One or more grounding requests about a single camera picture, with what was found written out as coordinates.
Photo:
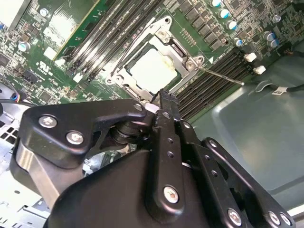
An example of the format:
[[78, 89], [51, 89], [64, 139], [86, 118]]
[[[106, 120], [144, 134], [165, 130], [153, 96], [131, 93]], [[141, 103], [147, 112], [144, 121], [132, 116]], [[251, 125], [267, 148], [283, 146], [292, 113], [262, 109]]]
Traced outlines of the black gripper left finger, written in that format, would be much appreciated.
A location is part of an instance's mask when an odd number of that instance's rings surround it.
[[185, 210], [180, 137], [171, 96], [34, 106], [22, 116], [11, 168], [31, 180], [52, 211], [73, 184], [132, 152], [151, 152], [145, 206], [153, 218]]

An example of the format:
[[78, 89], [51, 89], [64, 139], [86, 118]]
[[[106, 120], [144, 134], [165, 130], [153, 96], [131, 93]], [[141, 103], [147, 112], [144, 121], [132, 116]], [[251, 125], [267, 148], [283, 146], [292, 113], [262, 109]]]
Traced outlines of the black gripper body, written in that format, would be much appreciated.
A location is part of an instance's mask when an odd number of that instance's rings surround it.
[[185, 210], [161, 224], [147, 211], [151, 152], [132, 152], [70, 186], [57, 199], [47, 228], [224, 228], [213, 206], [203, 206], [192, 170], [182, 165]]

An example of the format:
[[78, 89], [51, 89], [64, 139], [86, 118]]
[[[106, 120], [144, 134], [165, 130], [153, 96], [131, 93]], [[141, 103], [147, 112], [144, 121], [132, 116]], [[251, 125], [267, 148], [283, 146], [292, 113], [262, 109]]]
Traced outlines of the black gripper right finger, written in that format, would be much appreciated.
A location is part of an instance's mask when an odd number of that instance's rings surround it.
[[179, 102], [171, 111], [211, 228], [294, 228], [287, 211], [214, 139], [198, 139], [182, 120]]

